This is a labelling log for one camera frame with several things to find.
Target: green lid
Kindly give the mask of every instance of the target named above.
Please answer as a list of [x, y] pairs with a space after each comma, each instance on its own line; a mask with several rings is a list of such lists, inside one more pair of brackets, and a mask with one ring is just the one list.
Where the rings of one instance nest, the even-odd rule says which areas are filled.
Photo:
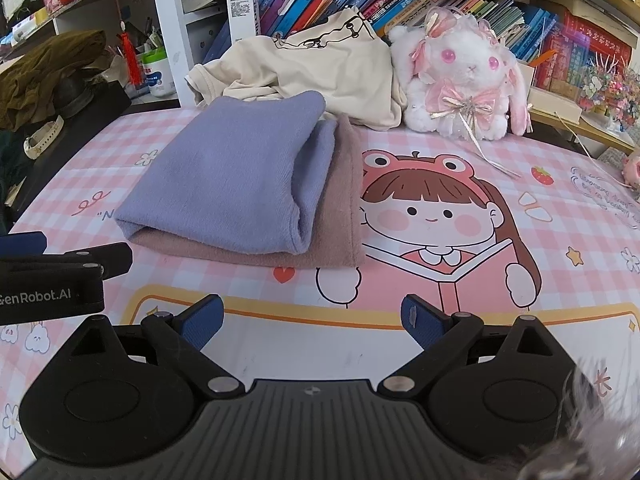
[[166, 49], [164, 48], [164, 46], [161, 46], [160, 48], [156, 48], [155, 50], [151, 50], [150, 52], [145, 52], [140, 58], [140, 61], [142, 63], [148, 64], [148, 63], [160, 61], [165, 58], [166, 58]]

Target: brown cloth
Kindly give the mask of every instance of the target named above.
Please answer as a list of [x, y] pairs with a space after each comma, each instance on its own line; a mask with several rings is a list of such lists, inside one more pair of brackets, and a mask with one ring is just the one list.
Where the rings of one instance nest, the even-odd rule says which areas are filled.
[[241, 254], [211, 247], [150, 227], [130, 241], [158, 253], [260, 267], [357, 267], [364, 260], [360, 233], [362, 150], [347, 116], [338, 118], [334, 157], [314, 220], [311, 245], [303, 254]]
[[104, 50], [103, 30], [65, 32], [49, 38], [0, 73], [0, 129], [16, 131], [44, 120], [54, 87]]

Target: cartoon girl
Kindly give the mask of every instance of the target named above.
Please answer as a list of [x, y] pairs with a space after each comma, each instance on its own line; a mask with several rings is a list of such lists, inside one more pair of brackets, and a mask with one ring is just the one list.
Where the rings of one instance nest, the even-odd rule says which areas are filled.
[[363, 158], [368, 258], [360, 268], [361, 283], [346, 289], [344, 280], [320, 269], [316, 282], [325, 298], [372, 309], [381, 301], [399, 306], [405, 294], [414, 293], [448, 314], [504, 312], [534, 303], [542, 286], [538, 266], [500, 192], [476, 178], [466, 160], [380, 150]]

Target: white stuffed rabbit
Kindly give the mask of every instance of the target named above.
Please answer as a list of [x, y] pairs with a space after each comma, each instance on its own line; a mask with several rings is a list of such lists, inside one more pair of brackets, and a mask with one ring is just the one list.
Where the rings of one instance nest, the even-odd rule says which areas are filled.
[[[425, 27], [394, 27], [391, 59], [408, 107], [404, 123], [418, 132], [467, 137], [458, 110], [473, 109], [478, 139], [522, 135], [530, 124], [527, 89], [515, 56], [495, 38], [486, 20], [456, 17], [434, 7]], [[444, 112], [432, 118], [432, 114]]]

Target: gold star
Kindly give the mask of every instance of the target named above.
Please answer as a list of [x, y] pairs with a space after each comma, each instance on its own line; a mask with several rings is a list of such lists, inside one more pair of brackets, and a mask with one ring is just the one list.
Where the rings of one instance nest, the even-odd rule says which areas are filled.
[[573, 247], [569, 247], [569, 250], [566, 253], [566, 257], [571, 260], [571, 263], [574, 264], [574, 267], [578, 265], [584, 265], [584, 261], [580, 257], [580, 251], [576, 251]]

